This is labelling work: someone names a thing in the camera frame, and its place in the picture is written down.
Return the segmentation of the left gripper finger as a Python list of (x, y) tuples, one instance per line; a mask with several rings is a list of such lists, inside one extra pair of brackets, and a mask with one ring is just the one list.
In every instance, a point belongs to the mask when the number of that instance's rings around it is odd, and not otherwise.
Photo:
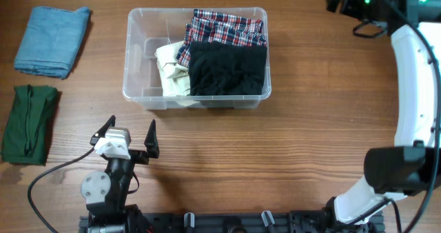
[(158, 140), (156, 136), (156, 121), (152, 119), (149, 130), (144, 140), (144, 146), (147, 151), (158, 151)]
[(107, 130), (111, 127), (114, 127), (116, 123), (116, 117), (114, 115), (112, 115), (107, 121), (106, 123), (95, 132), (95, 134), (92, 136), (93, 139), (97, 139), (97, 138), (101, 138), (105, 136), (105, 133), (107, 132)]

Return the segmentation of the cream cloth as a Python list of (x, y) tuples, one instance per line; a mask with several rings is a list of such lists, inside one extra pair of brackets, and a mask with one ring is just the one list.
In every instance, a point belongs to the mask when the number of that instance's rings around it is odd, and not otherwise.
[(185, 97), (190, 95), (188, 68), (176, 58), (183, 41), (164, 45), (154, 53), (161, 78), (164, 97)]

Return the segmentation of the dark green cloth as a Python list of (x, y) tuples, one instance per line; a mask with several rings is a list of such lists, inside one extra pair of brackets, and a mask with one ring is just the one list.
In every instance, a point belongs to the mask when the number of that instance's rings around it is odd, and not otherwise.
[(1, 144), (3, 161), (45, 165), (45, 139), (58, 98), (59, 91), (48, 85), (14, 87), (14, 101)]

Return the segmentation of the clear plastic storage container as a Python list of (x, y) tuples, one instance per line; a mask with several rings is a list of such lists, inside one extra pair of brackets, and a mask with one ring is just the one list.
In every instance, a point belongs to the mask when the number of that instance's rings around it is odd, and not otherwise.
[(193, 8), (135, 8), (127, 19), (123, 96), (146, 110), (174, 108), (254, 109), (271, 95), (270, 60), (259, 95), (164, 97), (154, 53), (164, 45), (184, 39), (185, 24)]

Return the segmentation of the black cloth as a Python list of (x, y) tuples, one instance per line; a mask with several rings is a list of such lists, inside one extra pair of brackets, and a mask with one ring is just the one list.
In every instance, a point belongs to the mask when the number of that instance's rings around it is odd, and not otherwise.
[(265, 80), (267, 48), (195, 41), (189, 47), (192, 96), (259, 95)]

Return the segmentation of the light blue cloth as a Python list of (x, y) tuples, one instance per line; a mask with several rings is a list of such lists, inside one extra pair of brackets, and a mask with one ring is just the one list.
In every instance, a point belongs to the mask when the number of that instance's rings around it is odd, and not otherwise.
[(17, 71), (65, 79), (81, 47), (90, 9), (75, 11), (38, 6), (32, 9), (14, 68)]

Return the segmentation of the red plaid cloth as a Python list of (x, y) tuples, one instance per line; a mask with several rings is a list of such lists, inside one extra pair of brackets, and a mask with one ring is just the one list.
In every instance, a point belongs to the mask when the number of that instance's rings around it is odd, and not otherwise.
[(194, 16), (185, 25), (185, 38), (178, 49), (178, 64), (187, 67), (190, 60), (190, 44), (194, 41), (217, 41), (234, 46), (267, 46), (261, 19), (247, 19), (220, 12), (194, 9)]

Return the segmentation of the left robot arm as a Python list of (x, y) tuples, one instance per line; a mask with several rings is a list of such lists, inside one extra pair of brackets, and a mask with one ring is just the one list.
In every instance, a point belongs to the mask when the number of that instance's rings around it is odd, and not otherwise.
[(126, 205), (135, 165), (148, 165), (150, 159), (159, 158), (156, 121), (152, 121), (144, 140), (145, 150), (131, 150), (131, 136), (127, 128), (115, 126), (116, 117), (107, 122), (91, 137), (92, 151), (107, 161), (104, 171), (85, 176), (81, 195), (85, 199), (88, 215), (80, 218), (79, 231), (153, 232), (154, 228), (135, 204)]

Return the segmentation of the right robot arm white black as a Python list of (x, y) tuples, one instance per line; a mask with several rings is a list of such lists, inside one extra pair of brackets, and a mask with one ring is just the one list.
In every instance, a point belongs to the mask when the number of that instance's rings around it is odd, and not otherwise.
[(393, 146), (366, 153), (362, 178), (327, 203), (324, 228), (374, 231), (371, 218), (384, 207), (423, 193), (414, 227), (440, 186), (440, 0), (326, 2), (328, 11), (359, 20), (355, 36), (374, 25), (390, 37), (399, 109)]

